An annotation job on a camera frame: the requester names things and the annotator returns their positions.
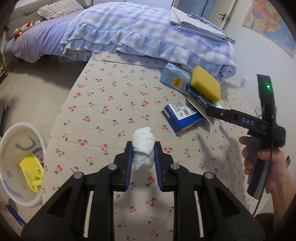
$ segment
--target crumpled white tissue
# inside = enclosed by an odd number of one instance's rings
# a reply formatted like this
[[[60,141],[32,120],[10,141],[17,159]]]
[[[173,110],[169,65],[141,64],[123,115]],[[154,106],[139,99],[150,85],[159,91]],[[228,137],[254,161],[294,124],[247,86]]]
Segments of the crumpled white tissue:
[[[138,170],[140,167],[152,168],[154,163],[155,137],[150,127],[137,129],[132,138],[133,143],[133,164]]]

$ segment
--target white trash bin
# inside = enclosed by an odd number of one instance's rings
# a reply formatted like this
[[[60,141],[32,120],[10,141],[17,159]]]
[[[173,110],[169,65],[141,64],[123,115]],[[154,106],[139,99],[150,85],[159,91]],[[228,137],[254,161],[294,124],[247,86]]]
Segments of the white trash bin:
[[[42,134],[31,124],[20,122],[11,126],[0,142],[0,180],[10,198],[24,207],[42,204],[42,190],[32,191],[19,163],[28,152],[44,156],[46,143]]]

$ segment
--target tablecloth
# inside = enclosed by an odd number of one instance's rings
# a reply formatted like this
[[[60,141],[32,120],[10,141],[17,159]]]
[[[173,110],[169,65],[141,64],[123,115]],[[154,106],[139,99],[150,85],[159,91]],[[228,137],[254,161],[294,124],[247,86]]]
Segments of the tablecloth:
[[[247,130],[224,121],[198,122],[175,134],[161,111],[185,97],[159,81],[165,65],[153,58],[97,52],[89,60],[56,119],[45,156],[43,203],[76,171],[99,171],[124,152],[137,128],[149,126],[163,152],[191,172],[212,172],[252,213],[240,136]],[[221,105],[253,115],[246,96],[221,85]],[[264,193],[258,211],[267,202]],[[171,240],[174,202],[162,193],[155,168],[133,168],[126,193],[114,193],[116,240]]]

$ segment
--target gray upholstered headboard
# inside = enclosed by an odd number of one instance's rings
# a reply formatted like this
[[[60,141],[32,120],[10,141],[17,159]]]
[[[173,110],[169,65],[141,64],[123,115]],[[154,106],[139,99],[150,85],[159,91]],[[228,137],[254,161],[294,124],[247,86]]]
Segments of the gray upholstered headboard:
[[[27,22],[36,22],[38,20],[44,21],[45,18],[40,17],[37,14],[38,9],[56,1],[57,0],[37,0],[35,2],[16,8],[8,20],[10,37],[13,37],[13,32],[16,28],[22,27]],[[84,8],[87,6],[85,0],[77,0],[77,2]]]

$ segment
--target device handle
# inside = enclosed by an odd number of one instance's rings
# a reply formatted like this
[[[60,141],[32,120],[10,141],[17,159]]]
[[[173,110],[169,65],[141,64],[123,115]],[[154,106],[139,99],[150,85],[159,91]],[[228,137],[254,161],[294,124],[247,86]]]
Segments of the device handle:
[[[260,140],[256,137],[249,137],[246,139],[248,147],[249,159],[254,164],[248,179],[247,193],[255,199],[260,199],[263,192],[265,180],[269,175],[270,161],[264,161],[258,158],[257,152],[260,149]]]

